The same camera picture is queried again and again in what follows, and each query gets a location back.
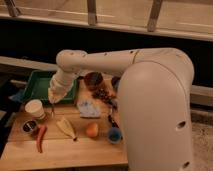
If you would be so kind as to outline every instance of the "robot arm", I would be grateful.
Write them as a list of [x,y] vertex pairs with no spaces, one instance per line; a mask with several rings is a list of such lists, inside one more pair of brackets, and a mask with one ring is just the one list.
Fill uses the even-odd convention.
[[53,94],[66,94],[82,69],[122,76],[118,110],[130,171],[194,170],[189,108],[194,70],[186,54],[174,48],[65,50],[57,64]]

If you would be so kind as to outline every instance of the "food item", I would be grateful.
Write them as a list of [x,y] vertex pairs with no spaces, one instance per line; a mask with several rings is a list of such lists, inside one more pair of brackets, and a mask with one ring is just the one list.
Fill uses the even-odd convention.
[[42,140],[43,140],[44,134],[47,130],[47,127],[45,125],[39,124],[38,129],[39,129],[39,132],[38,132],[38,136],[36,139],[36,145],[37,145],[38,152],[42,153]]
[[86,135],[90,138],[95,138],[98,136],[98,124],[96,122],[91,122],[87,125]]
[[70,136],[73,138],[73,141],[77,140],[74,128],[72,126],[72,124],[70,123],[70,121],[65,118],[62,117],[60,121],[56,122],[58,128],[66,135]]

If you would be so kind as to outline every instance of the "white cup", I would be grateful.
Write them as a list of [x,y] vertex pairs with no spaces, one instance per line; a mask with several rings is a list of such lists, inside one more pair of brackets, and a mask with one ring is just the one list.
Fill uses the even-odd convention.
[[25,105],[25,111],[35,119],[43,119],[45,117],[43,104],[41,100],[38,99],[30,100]]

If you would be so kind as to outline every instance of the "toy fruit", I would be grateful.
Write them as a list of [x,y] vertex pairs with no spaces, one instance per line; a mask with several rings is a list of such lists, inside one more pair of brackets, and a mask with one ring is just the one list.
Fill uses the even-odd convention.
[[73,128],[71,122],[67,118],[62,117],[60,121],[56,122],[56,125],[64,134],[72,137],[73,141],[77,140],[74,128]]
[[98,136],[98,124],[96,122],[91,122],[87,125],[86,135],[90,138],[95,138]]

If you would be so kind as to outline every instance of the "green tray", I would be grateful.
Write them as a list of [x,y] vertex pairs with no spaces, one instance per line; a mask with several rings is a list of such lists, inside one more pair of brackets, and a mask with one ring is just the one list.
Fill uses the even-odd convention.
[[[48,87],[50,80],[56,71],[33,71],[23,93],[23,102],[31,99],[40,99],[43,103],[49,103]],[[74,80],[73,87],[59,103],[75,103],[78,91],[78,81]]]

